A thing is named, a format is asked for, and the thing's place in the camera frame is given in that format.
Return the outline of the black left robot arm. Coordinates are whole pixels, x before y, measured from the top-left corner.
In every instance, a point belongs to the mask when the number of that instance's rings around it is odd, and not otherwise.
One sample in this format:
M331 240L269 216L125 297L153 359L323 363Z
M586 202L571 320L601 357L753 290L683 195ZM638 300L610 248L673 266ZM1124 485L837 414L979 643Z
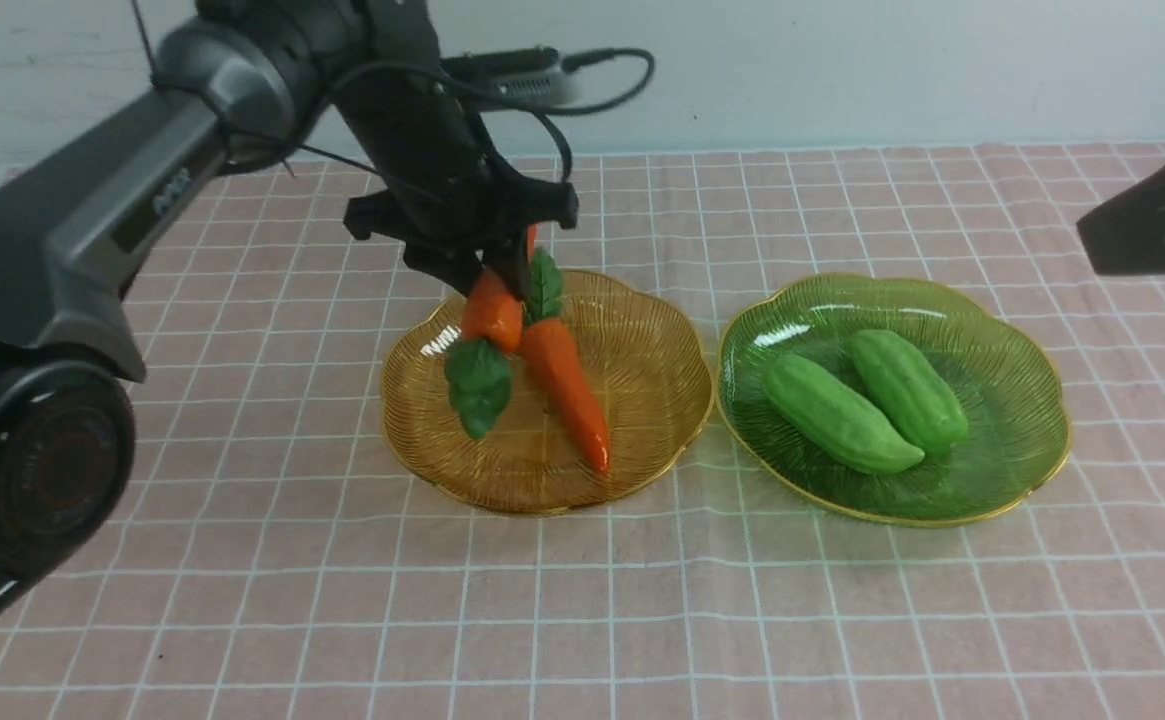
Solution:
M157 47L151 87L0 188L0 614L115 510L135 461L126 383L146 363L122 301L218 178L282 163L334 108L382 191L358 240L469 292L527 292L527 230L572 228L569 182L523 176L449 75L422 1L199 1Z

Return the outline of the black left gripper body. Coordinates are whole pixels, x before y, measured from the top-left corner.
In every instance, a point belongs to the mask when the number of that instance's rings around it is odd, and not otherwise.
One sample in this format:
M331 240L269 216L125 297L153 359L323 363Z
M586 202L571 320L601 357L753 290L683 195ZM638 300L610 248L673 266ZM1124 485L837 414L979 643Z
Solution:
M355 240L380 234L449 254L496 246L528 225L576 228L573 184L518 172L480 114L432 79L368 70L343 89L341 118L384 178L384 190L346 205Z

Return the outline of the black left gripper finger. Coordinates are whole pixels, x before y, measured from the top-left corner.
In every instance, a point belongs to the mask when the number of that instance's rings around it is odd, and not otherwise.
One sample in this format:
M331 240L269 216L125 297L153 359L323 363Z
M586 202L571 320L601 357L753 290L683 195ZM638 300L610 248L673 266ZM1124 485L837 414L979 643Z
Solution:
M535 228L514 231L487 247L487 269L499 275L515 301L527 301L530 292L534 254Z
M422 245L405 245L403 261L409 269L442 281L459 296L468 297L483 271L476 249L431 249Z

